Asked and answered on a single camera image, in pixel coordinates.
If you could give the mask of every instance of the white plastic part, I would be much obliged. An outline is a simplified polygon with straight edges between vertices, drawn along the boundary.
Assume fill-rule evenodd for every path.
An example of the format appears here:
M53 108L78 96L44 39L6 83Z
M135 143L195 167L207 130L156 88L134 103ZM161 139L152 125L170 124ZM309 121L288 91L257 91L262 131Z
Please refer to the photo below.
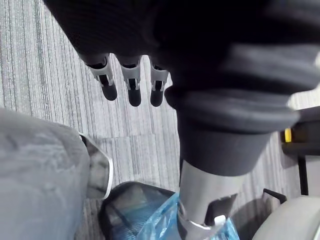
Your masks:
M156 81L162 82L161 85L161 92L165 90L165 85L167 83L169 72L167 70L158 70L155 69L151 59L150 59L150 65L151 65L151 85L152 85L152 91L156 90Z
M141 59L139 59L139 62L135 67L128 68L125 66L121 66L121 71L123 74L123 79L125 81L126 88L128 90L139 90L140 89L140 62ZM135 79L135 89L131 89L130 84L129 84L129 79Z
M92 67L89 67L88 68L91 70L94 78L103 86L101 80L100 80L100 77L101 75L106 75L106 78L107 78L107 81L108 81L108 84L109 86L112 86L114 84L114 75L112 73L112 69L111 69L111 64L110 64L110 61L109 61L109 56L106 56L106 65L103 67L103 68L100 68L100 69L95 69L95 68L92 68Z
M108 156L90 137L80 133L80 136L86 140L86 147L90 157L90 163L93 167L90 168L89 181L87 185L87 197L89 199L106 199L111 191L111 186L114 178L114 163L110 156ZM104 168L105 174L101 177L100 170ZM97 194L92 194L92 189L99 187L104 192L97 197Z

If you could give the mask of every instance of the gray carpet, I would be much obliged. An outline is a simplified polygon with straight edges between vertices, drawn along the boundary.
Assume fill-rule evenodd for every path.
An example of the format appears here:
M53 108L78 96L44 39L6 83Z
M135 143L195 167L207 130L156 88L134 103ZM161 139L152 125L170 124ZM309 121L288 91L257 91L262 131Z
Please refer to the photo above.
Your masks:
M149 103L149 60L141 61L142 103L135 108L129 105L119 63L113 55L111 59L118 88L113 102L103 97L99 83L41 1L0 2L0 107L65 124L96 139L114 159L114 185L135 180L178 190L176 115L166 102L158 108ZM301 93L290 104L298 109L320 105L319 93ZM282 155L277 134L246 177L234 205L241 239L250 239L270 214L263 188L289 198L300 193L298 168ZM97 222L100 204L86 201L76 239L103 239Z

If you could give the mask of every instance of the black rubber cover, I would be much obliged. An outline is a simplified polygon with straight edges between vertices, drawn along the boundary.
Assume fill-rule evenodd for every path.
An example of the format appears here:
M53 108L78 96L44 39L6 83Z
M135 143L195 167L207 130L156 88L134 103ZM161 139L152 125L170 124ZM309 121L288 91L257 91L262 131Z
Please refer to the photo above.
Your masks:
M132 106L138 107L141 104L141 92L140 92L140 89L138 89L138 90L128 90L128 98L129 98L129 103Z
M154 107L159 107L163 101L164 92L163 91L151 91L150 102Z
M111 86L106 84L106 85L103 85L101 88L102 88L103 95L105 96L106 99L108 99L109 101L116 100L118 93L117 93L117 88L115 84L112 84Z

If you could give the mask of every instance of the robotic hand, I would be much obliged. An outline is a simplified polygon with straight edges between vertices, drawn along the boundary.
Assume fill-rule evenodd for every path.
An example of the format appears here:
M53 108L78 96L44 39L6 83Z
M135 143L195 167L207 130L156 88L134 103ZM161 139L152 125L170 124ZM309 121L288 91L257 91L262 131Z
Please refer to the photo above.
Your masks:
M108 56L138 106L140 58L152 62L151 102L165 93L180 139L178 229L213 236L274 131L293 125L291 94L315 88L320 3L294 0L44 0L108 100Z

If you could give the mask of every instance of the robotic finger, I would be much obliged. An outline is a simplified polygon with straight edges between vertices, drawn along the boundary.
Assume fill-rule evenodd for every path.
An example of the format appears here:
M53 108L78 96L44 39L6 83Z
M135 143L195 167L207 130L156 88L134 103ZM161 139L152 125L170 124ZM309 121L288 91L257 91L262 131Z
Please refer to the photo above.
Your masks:
M114 101L117 98L118 93L111 70L111 65L109 63L109 53L103 57L99 57L99 55L96 55L95 57L88 57L80 54L79 56L89 67L94 78L100 82L105 98L109 101Z
M159 107L164 98L164 90L169 72L154 64L151 58L150 65L152 85L150 102L154 107Z
M121 65L123 79L128 90L129 102L133 107L141 104L140 92L140 62L141 56L123 57L116 56Z

